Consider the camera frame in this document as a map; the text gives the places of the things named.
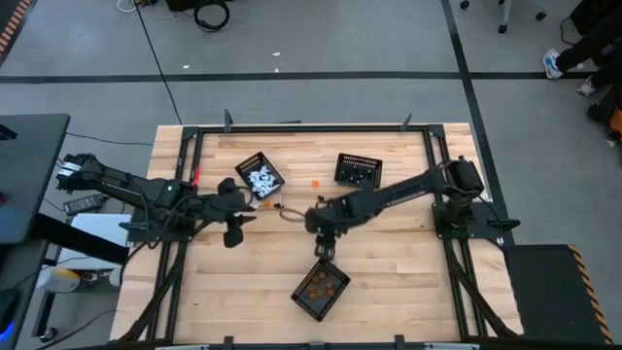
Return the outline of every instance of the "wooden table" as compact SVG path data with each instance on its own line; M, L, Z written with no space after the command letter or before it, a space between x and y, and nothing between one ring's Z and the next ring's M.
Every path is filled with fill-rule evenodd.
M447 123L444 128L451 158L465 156L479 167L469 125ZM158 129L149 178L174 176L181 132L181 126ZM186 180L192 149L190 145ZM257 151L266 154L287 182L271 200L300 211L313 206L318 194L331 197L352 190L332 179L341 152L382 159L383 187L428 169L419 133L208 134L199 192L214 192L227 176L241 184L234 166ZM440 159L439 150L434 152ZM313 180L320 182L318 188L311 186ZM322 323L290 300L317 260L315 236L303 224L280 219L276 210L259 210L258 219L243 226L245 240L234 249L223 245L223 225L207 227L188 249L175 343L222 343L226 335L233 335L236 343L393 342L395 334L403 334L406 341L459 340L447 263L434 233L432 201L428 195L386 209L338 240L335 263L352 282ZM486 240L471 240L470 247L482 295L511 329L521 333L501 250ZM158 257L159 249L145 249L129 263L111 338L125 333L149 301ZM475 334L464 290L463 296L469 330ZM164 311L158 335L163 335Z

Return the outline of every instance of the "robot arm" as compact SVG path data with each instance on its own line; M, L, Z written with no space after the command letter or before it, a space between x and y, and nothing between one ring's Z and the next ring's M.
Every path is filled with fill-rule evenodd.
M239 211L253 211L240 187L231 178L218 185L218 193L197 194L197 187L178 180L148 180L110 168L94 155L67 155L56 175L59 190L96 190L143 210L149 226L177 232L190 227L193 234L196 221L200 226L227 223L225 246L232 248L242 242L243 223L255 217L235 217Z
M367 223L385 208L428 193L444 194L449 197L446 220L459 226L468 220L469 205L483 191L475 165L461 158L375 192L350 192L318 203L316 208L307 210L305 228L318 235L316 256L332 260L335 237Z

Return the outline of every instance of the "black basket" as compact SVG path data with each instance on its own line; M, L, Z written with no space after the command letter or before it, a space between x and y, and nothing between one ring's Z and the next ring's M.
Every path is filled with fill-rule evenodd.
M260 196L259 193L253 192L253 183L249 180L248 175L252 171L259 171L264 165L267 166L267 168L270 170L272 175L276 178L276 181L279 183L279 187L277 187L276 189L272 190L271 192L269 192L268 194L264 196ZM270 160L268 160L268 158L263 154L263 152L258 152L252 157L239 163L235 167L235 171L237 171L238 175L240 175L240 177L242 178L242 181L244 181L244 183L249 188L249 190L253 192L253 196L257 200L264 200L268 198L271 194L276 193L277 191L281 190L283 185L285 185L285 180L283 180L283 178L281 177L281 174L279 174L279 172L276 171L276 168L272 165Z
M382 160L339 154L334 181L339 185L359 189L368 188L370 185L374 189L380 189L381 175Z
M332 285L333 296L328 295L328 283ZM337 266L328 260L319 259L309 274L304 277L298 288L295 289L295 292L292 294L292 300L316 321L322 322L339 299L339 296L348 287L348 283L350 283L350 277L341 272ZM316 295L318 291L322 291L322 295L312 299L311 292L307 289L310 285Z

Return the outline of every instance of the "chair wheel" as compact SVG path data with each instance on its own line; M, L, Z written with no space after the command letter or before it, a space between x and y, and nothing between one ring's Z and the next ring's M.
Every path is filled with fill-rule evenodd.
M46 332L43 335L39 336L39 340L41 340L41 342L48 342L54 339L57 334L58 334L58 330L56 328L47 327Z

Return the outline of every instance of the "sneaker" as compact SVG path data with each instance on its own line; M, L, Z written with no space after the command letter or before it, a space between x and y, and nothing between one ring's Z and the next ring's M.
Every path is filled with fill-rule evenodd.
M544 65L544 71L546 72L546 78L548 79L558 79L564 75L564 72L559 70L555 65L555 60L559 57L560 54L556 52L554 49L551 49L546 52L544 57L542 58L542 65Z
M576 90L576 92L582 94L585 97L589 97L592 93L596 92L598 88L592 83L592 76L587 77L583 85Z

